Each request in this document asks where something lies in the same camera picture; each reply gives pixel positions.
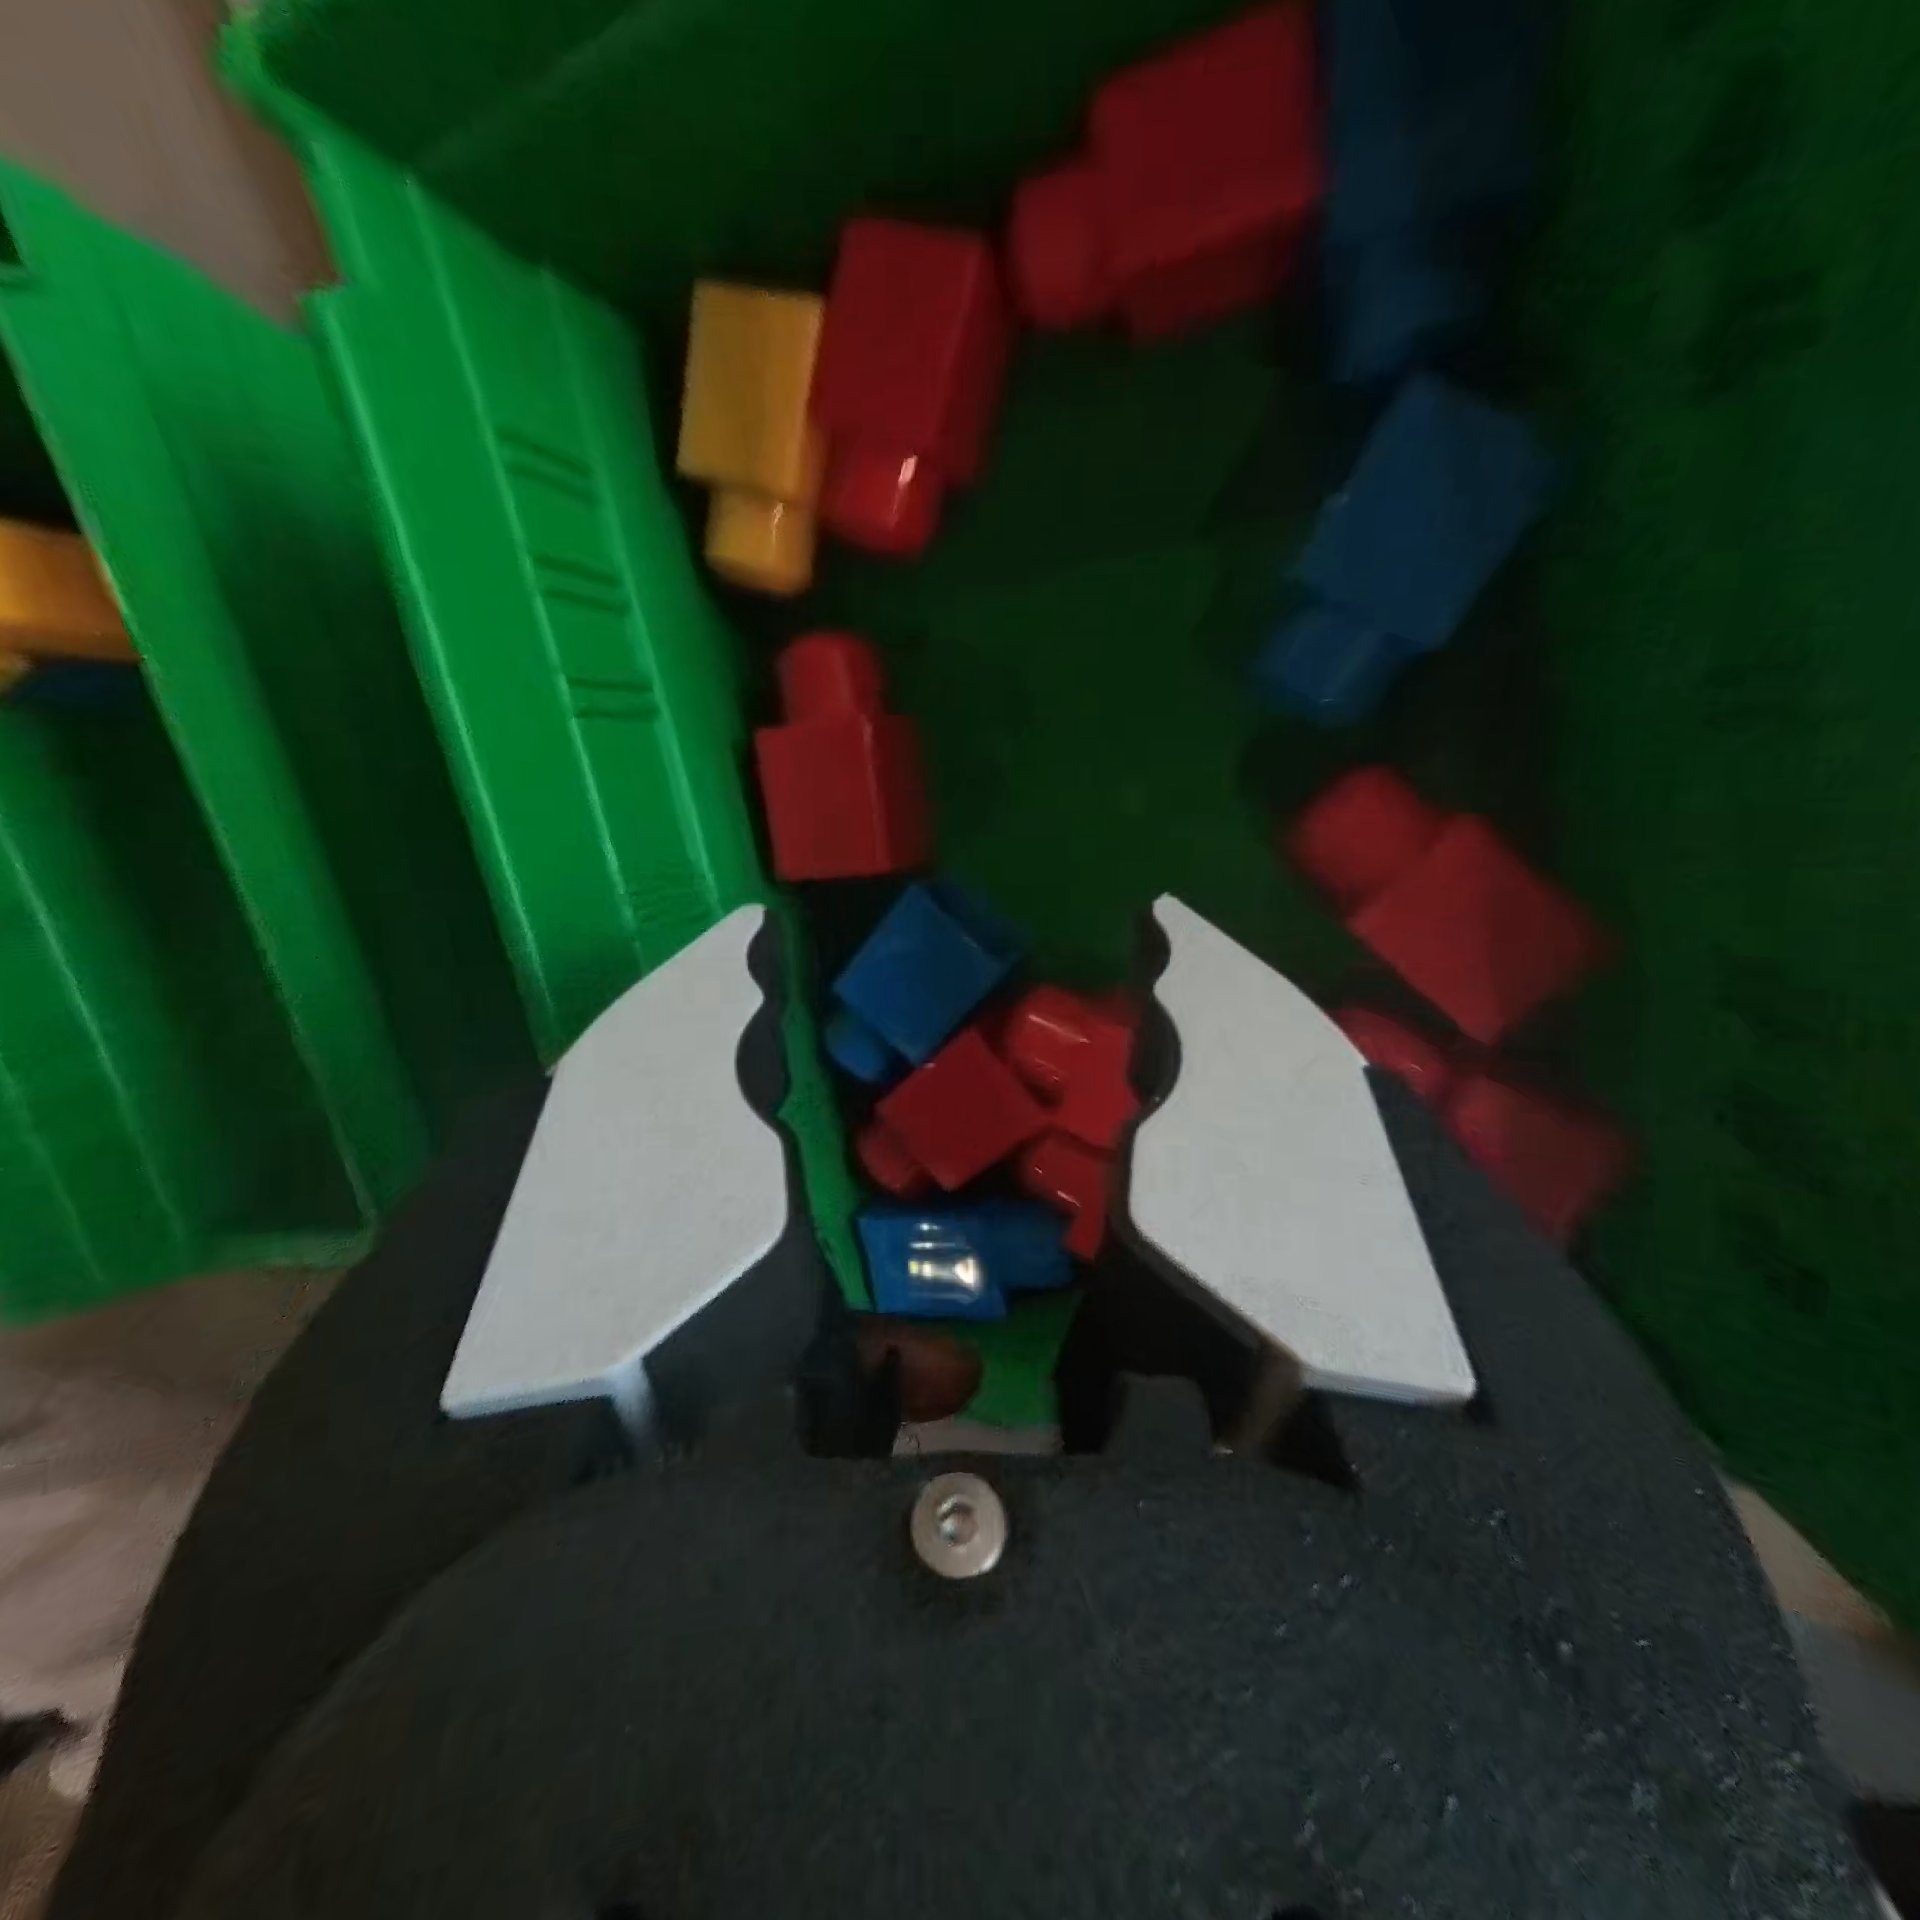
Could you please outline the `pile of coloured blocks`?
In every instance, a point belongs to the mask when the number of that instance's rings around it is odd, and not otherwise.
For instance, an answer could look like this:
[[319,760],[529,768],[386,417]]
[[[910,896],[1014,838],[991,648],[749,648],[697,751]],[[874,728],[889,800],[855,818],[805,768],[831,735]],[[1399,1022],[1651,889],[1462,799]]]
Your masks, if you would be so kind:
[[[1297,271],[1328,302],[1328,376],[1365,407],[1350,474],[1303,555],[1258,603],[1243,649],[1265,711],[1367,726],[1399,686],[1434,688],[1552,491],[1534,430],[1462,385],[1491,272],[1541,144],[1561,4],[1250,4],[1113,68],[1072,151],[1023,179],[997,233],[863,211],[822,295],[703,282],[690,302],[679,468],[709,490],[709,566],[757,592],[811,586],[822,537],[907,570],[963,641],[989,641],[985,586],[927,566],[954,498],[993,468],[1019,336],[1089,334],[1125,407],[1048,417],[1059,472],[1019,446],[1005,474],[1023,586],[1056,591],[1038,641],[938,665],[989,698],[978,744],[946,761],[985,820],[1005,771],[1023,800],[1032,896],[1090,934],[1067,887],[1112,862],[1070,855],[1072,810],[1139,857],[1143,828],[1184,851],[1217,840],[1145,775],[1173,772],[1177,655],[1139,617],[1169,560],[1113,472],[1184,483],[1203,511],[1277,393],[1270,352],[1194,336],[1265,313]],[[1135,1003],[1014,979],[1027,950],[930,872],[930,691],[889,706],[874,632],[809,632],[775,660],[781,718],[753,744],[775,875],[811,895],[833,984],[809,990],[833,1148],[903,1202],[1019,1180],[1063,1215],[1066,1256],[1109,1230],[1119,1142],[1137,1111]]]

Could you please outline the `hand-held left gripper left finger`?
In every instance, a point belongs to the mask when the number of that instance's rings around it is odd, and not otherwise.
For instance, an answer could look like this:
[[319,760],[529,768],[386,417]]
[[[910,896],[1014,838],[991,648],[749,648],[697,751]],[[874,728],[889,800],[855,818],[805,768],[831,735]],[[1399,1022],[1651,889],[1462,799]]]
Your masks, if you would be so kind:
[[547,1082],[439,1391],[454,1423],[603,1401],[690,1442],[800,1355],[781,951],[746,903],[589,1024]]

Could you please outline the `green plastic storage bin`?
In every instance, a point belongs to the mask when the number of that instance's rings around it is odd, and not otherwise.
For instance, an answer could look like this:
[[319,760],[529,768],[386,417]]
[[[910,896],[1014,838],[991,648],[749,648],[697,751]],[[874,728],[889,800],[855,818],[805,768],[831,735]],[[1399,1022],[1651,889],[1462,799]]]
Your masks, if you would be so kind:
[[1328,209],[1195,334],[1027,332],[923,560],[789,610],[674,475],[697,278],[857,216],[999,242],[1097,86],[1241,4],[258,4],[239,99],[337,280],[291,324],[5,160],[5,484],[145,655],[5,713],[5,1308],[366,1240],[455,1119],[775,881],[773,655],[875,648],[935,867],[1119,985],[1173,895],[1414,1002],[1282,857],[1391,761],[1601,927],[1519,1073],[1623,1126],[1576,1240],[1725,1470],[1915,1633],[1915,4],[1409,4]]

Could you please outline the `yellow mega block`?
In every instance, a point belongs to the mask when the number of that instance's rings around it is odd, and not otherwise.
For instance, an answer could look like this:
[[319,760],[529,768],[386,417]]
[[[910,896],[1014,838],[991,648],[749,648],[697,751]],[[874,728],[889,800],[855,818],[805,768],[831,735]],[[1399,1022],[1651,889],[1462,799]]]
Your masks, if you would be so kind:
[[83,535],[2,519],[2,691],[43,664],[135,665],[138,646]]

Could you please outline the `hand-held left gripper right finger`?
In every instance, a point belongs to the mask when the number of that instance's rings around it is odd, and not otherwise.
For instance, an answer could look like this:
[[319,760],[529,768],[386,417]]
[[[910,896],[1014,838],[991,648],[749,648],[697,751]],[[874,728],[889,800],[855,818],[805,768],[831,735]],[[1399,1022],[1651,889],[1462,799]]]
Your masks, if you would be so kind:
[[1177,896],[1143,912],[1143,999],[1119,1223],[1250,1362],[1214,1452],[1281,1452],[1309,1400],[1455,1435],[1480,1379],[1361,1050]]

